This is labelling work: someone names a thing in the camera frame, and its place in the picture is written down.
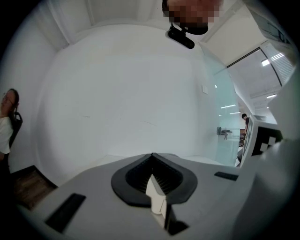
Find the gray machine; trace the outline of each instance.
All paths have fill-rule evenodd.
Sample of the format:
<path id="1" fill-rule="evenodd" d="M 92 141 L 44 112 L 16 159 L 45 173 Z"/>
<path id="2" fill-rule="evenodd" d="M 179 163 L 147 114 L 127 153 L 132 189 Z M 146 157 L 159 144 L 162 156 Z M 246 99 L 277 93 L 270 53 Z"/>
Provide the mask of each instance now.
<path id="1" fill-rule="evenodd" d="M 134 164 L 145 165 L 144 159 L 153 154 L 88 169 L 53 191 L 33 213 L 26 209 L 22 212 L 47 239 L 247 239 L 263 229 L 291 196 L 298 179 L 300 163 L 296 161 L 296 149 L 299 144 L 299 141 L 276 143 L 262 155 L 253 156 L 242 168 L 155 154 L 169 170 L 182 168 L 186 171 L 183 175 L 190 173 L 196 177 L 196 187 L 192 193 L 191 188 L 188 190 L 187 199 L 181 197 L 187 194 L 185 188 L 179 188 L 177 197 L 181 203 L 171 204 L 174 199 L 168 196 L 176 192 L 184 180 L 166 194 L 172 211 L 164 227 L 147 204 L 133 206 L 126 202 L 112 181 L 122 169 L 139 171 Z M 143 190 L 130 187 L 147 198 Z M 135 194 L 129 193 L 127 197 L 134 199 Z M 177 223 L 173 225 L 173 232 L 166 224 L 170 221 Z"/>

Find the checkered marker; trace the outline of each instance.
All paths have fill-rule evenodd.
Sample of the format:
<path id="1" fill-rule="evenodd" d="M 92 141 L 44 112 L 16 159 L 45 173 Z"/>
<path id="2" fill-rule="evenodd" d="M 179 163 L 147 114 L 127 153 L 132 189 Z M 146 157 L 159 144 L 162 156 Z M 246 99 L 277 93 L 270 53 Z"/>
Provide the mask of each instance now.
<path id="1" fill-rule="evenodd" d="M 257 139 L 253 149 L 252 156 L 260 155 L 276 142 L 282 140 L 282 135 L 279 130 L 258 127 Z"/>

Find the woman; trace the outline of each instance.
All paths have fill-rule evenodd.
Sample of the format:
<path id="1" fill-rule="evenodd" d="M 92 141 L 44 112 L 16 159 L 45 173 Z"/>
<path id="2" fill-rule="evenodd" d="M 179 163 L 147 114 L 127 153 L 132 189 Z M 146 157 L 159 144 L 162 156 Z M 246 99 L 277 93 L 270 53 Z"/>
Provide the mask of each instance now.
<path id="1" fill-rule="evenodd" d="M 0 110 L 0 161 L 10 152 L 9 139 L 13 134 L 12 120 L 15 109 L 19 105 L 19 94 L 15 89 L 10 89 L 4 94 Z"/>

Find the ceiling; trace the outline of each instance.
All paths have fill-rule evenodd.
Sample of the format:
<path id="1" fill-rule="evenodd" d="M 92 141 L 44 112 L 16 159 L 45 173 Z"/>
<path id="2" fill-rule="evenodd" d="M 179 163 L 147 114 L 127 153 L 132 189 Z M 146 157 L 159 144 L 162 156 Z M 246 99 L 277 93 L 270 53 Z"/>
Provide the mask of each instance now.
<path id="1" fill-rule="evenodd" d="M 266 57 L 261 50 L 245 57 L 229 67 L 230 74 L 244 86 L 253 102 L 255 112 L 266 109 L 272 100 L 267 96 L 277 94 L 281 89 L 279 80 L 271 64 L 262 65 Z"/>
<path id="2" fill-rule="evenodd" d="M 170 23 L 163 16 L 161 5 L 162 0 L 47 0 L 37 8 L 35 17 L 59 50 L 103 25 L 139 24 L 168 30 Z M 219 16 L 214 18 L 214 23 L 209 23 L 209 31 L 200 36 L 187 34 L 188 37 L 194 41 L 205 37 L 207 41 L 241 6 L 240 0 L 224 0 Z"/>

